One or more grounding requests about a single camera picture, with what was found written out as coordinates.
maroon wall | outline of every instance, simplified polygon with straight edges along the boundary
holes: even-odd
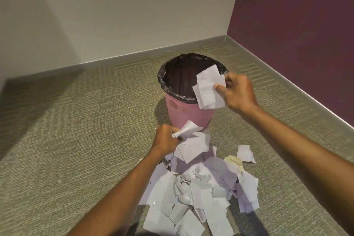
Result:
[[[236,0],[227,34],[354,126],[354,0]]]

pile of paper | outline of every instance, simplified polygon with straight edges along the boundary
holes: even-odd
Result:
[[[259,208],[258,179],[244,170],[242,159],[254,161],[248,148],[237,157],[216,157],[210,135],[188,121],[173,137],[184,140],[153,172],[139,204],[150,209],[144,228],[160,235],[200,236],[204,223],[213,235],[233,235],[226,217],[229,200],[238,198],[240,212]]]
[[[215,83],[226,86],[225,76],[219,74],[216,65],[210,66],[197,75],[197,85],[193,91],[200,109],[215,109],[225,106],[224,99],[214,90]]]

trash bin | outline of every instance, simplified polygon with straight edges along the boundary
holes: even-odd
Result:
[[[197,84],[197,74],[212,65],[217,65],[220,74],[228,72],[220,62],[196,53],[181,54],[161,66],[157,78],[173,126],[180,129],[188,120],[199,127],[208,125],[214,109],[200,109],[192,87]]]

green-gray carpet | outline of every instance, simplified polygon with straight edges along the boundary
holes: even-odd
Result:
[[[0,105],[1,235],[64,235],[134,167],[148,152],[157,124],[169,122],[157,71],[182,52],[208,55],[245,73],[266,111],[354,161],[349,138],[229,42],[7,85]],[[238,115],[216,110],[207,131],[219,157],[235,155],[237,145],[249,144],[257,161],[245,169],[259,178],[260,209],[240,214],[232,201],[227,216],[236,234],[343,233]],[[138,208],[137,231],[147,210]]]

person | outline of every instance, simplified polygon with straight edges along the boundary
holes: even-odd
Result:
[[[313,196],[350,235],[354,235],[354,164],[323,148],[259,107],[252,83],[242,74],[225,75],[215,85],[226,105],[253,125],[300,177]],[[93,207],[68,236],[125,235],[157,164],[173,152],[177,128],[157,127],[149,153]]]

